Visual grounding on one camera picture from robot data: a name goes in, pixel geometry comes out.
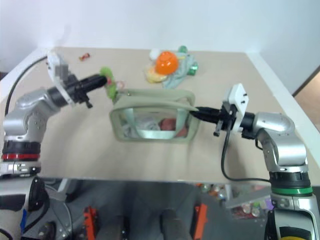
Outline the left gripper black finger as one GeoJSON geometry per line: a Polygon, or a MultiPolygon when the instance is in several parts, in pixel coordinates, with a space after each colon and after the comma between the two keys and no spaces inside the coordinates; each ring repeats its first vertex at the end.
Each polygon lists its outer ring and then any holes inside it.
{"type": "Polygon", "coordinates": [[[95,74],[88,76],[85,82],[91,85],[105,85],[107,83],[107,78],[103,75],[95,74]]]}
{"type": "Polygon", "coordinates": [[[86,83],[86,91],[93,91],[99,88],[102,88],[106,85],[106,81],[98,80],[98,81],[88,81],[86,83]]]}

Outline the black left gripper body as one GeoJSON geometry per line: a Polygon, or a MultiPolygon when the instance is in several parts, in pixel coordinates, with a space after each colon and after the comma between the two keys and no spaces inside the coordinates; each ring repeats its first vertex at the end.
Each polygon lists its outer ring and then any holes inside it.
{"type": "Polygon", "coordinates": [[[93,105],[90,103],[88,92],[90,92],[91,77],[86,77],[82,80],[77,79],[73,73],[69,73],[65,83],[66,102],[69,105],[85,103],[88,109],[93,105]]]}

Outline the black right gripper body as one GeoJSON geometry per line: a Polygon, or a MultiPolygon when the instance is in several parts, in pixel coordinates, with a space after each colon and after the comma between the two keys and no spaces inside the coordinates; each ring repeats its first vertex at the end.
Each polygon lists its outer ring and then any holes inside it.
{"type": "Polygon", "coordinates": [[[232,130],[232,127],[237,118],[237,111],[237,107],[234,104],[230,104],[228,108],[226,108],[224,105],[221,107],[218,114],[217,122],[215,123],[215,130],[213,132],[213,135],[215,137],[219,137],[221,131],[227,133],[232,130]]]}

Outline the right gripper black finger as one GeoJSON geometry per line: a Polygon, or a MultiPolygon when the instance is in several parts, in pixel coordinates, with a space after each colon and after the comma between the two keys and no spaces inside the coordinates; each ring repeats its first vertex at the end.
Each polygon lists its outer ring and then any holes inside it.
{"type": "Polygon", "coordinates": [[[198,115],[201,116],[218,116],[220,114],[220,110],[211,107],[197,107],[198,111],[196,112],[198,115]]]}
{"type": "Polygon", "coordinates": [[[200,111],[191,111],[190,114],[201,121],[213,124],[217,124],[220,119],[219,116],[216,114],[205,113],[200,111]]]}

